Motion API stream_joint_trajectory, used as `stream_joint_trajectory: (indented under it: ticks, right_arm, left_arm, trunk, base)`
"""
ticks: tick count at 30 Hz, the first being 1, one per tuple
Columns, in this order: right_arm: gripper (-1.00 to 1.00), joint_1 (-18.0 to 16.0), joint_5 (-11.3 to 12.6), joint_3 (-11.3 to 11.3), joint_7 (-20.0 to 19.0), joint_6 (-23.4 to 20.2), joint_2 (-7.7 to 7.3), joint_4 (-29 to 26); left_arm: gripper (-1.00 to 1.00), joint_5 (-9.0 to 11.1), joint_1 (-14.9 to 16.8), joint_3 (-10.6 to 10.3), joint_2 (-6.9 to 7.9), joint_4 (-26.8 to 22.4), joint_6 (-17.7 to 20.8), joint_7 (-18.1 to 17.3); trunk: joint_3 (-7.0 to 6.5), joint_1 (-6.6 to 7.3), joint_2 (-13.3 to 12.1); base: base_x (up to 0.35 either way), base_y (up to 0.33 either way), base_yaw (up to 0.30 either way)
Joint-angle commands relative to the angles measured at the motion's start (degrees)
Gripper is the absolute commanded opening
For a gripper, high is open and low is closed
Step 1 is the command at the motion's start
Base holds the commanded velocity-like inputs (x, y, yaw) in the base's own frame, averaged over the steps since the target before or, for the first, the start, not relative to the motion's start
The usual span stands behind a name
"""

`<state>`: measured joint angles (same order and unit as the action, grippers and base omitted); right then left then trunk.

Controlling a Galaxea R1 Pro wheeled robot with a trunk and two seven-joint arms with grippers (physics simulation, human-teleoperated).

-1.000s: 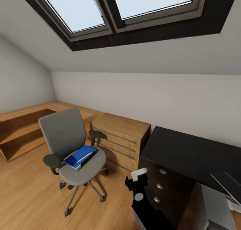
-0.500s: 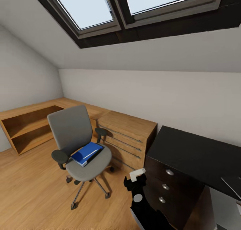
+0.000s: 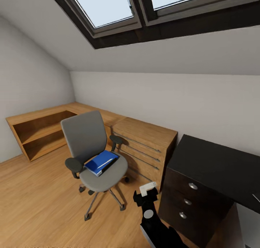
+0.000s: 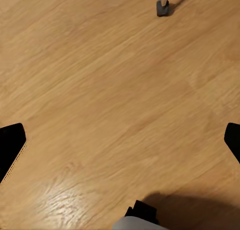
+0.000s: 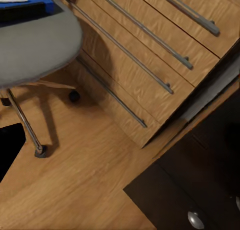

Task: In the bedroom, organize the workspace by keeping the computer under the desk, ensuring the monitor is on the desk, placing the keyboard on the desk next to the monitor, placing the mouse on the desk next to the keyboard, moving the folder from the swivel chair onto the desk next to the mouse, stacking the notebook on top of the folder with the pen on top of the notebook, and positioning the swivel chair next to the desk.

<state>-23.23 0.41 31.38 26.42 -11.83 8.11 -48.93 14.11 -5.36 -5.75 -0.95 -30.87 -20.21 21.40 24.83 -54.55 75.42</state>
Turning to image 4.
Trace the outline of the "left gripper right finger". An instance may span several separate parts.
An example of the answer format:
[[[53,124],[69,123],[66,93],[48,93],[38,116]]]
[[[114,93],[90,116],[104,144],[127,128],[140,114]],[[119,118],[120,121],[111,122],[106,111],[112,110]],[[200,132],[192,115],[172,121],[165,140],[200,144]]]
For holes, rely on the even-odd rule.
[[[240,163],[240,125],[228,123],[224,141]]]

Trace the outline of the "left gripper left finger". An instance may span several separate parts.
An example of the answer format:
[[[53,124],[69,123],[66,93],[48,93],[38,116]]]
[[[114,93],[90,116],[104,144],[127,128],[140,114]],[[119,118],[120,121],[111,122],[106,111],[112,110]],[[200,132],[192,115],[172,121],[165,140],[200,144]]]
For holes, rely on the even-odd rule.
[[[0,183],[26,142],[21,123],[0,128]]]

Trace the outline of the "swivel chair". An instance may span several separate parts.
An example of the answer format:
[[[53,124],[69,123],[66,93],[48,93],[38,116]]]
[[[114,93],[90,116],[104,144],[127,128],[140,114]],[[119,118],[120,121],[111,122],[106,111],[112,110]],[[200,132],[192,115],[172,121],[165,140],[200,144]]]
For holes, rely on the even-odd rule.
[[[160,15],[169,15],[169,1],[160,0],[157,2],[157,16]]]

